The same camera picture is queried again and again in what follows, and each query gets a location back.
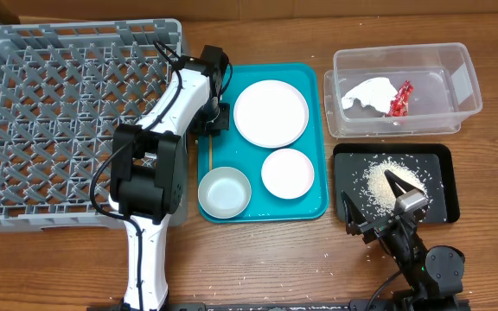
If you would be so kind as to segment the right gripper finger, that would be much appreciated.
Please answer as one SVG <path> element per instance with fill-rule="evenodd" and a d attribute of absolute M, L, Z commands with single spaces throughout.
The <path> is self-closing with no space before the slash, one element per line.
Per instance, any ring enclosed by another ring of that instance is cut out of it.
<path fill-rule="evenodd" d="M 362 234 L 361 226 L 367 223 L 366 217 L 361 213 L 361 210 L 356 206 L 345 191 L 342 191 L 341 199 L 345 212 L 347 234 L 351 234 L 353 236 Z"/>
<path fill-rule="evenodd" d="M 386 170 L 384 172 L 384 176 L 386 177 L 389 187 L 392 189 L 395 199 L 399 197 L 401 194 L 405 194 L 412 190 L 419 190 L 417 187 L 414 187 L 412 184 L 402 180 L 391 170 Z"/>

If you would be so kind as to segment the pile of rice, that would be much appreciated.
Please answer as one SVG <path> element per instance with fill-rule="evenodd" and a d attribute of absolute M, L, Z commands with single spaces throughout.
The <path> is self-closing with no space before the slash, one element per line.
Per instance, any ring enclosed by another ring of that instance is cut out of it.
<path fill-rule="evenodd" d="M 439 160 L 433 154 L 352 154 L 359 168 L 352 174 L 351 198 L 368 219 L 393 211 L 396 197 L 385 177 L 387 170 L 422 190 L 429 201 L 424 221 L 446 220 L 444 186 Z"/>

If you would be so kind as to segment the large white plate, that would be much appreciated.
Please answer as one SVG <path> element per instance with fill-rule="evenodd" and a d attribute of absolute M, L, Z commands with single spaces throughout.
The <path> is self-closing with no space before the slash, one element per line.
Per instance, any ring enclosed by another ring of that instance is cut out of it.
<path fill-rule="evenodd" d="M 233 118 L 238 132 L 256 146 L 276 149 L 294 143 L 310 118 L 306 99 L 280 80 L 249 85 L 236 99 Z"/>

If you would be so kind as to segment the grey metal bowl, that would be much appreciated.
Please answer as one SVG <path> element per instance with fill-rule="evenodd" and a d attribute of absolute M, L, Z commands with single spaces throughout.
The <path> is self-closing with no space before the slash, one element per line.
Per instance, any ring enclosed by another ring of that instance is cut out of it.
<path fill-rule="evenodd" d="M 231 219 L 241 214 L 252 197 L 250 181 L 238 169 L 214 168 L 205 174 L 198 187 L 202 210 L 216 219 Z"/>

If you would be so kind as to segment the red snack wrapper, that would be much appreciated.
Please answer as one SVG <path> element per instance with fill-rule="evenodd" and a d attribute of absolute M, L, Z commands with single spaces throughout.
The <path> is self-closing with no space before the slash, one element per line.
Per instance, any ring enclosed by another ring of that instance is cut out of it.
<path fill-rule="evenodd" d="M 390 103 L 388 117 L 405 117 L 408 115 L 408 105 L 413 90 L 414 87 L 411 82 L 406 80 Z"/>

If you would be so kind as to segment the white rice bowl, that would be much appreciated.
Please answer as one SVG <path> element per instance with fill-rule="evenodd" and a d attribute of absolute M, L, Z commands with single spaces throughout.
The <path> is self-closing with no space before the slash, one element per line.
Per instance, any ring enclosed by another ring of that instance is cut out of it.
<path fill-rule="evenodd" d="M 310 159 L 296 149 L 278 149 L 266 157 L 261 179 L 274 196 L 294 200 L 311 189 L 315 170 Z"/>

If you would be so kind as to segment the white napkin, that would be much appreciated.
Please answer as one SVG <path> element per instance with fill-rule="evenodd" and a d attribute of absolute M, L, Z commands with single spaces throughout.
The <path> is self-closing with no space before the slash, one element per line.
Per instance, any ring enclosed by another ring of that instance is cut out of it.
<path fill-rule="evenodd" d="M 391 102 L 395 99 L 398 90 L 385 77 L 367 79 L 349 90 L 342 98 L 343 110 L 347 110 L 358 100 L 361 107 L 368 106 L 377 112 L 387 114 L 391 109 Z"/>

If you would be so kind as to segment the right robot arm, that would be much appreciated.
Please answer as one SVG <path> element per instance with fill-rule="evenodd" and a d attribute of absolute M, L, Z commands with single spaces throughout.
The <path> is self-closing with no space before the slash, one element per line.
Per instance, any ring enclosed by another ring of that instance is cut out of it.
<path fill-rule="evenodd" d="M 399 268 L 375 290 L 365 309 L 374 305 L 376 297 L 395 278 L 403 276 L 409 289 L 393 293 L 390 309 L 470 310 L 468 301 L 457 299 L 463 291 L 464 254 L 448 245 L 428 249 L 418 235 L 418 222 L 429 207 L 425 193 L 390 170 L 384 176 L 395 195 L 395 204 L 393 211 L 380 219 L 367 220 L 349 195 L 341 193 L 346 232 L 361 235 L 365 244 L 377 241 Z"/>

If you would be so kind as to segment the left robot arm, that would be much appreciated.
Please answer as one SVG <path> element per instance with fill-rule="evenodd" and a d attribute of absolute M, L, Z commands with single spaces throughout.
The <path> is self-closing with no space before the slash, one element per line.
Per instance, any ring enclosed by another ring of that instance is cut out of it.
<path fill-rule="evenodd" d="M 164 310 L 167 230 L 186 201 L 185 136 L 218 136 L 229 128 L 221 96 L 232 78 L 222 48 L 205 46 L 198 57 L 179 56 L 159 41 L 173 72 L 166 91 L 136 124 L 121 124 L 112 139 L 109 203 L 128 236 L 129 272 L 121 310 Z"/>

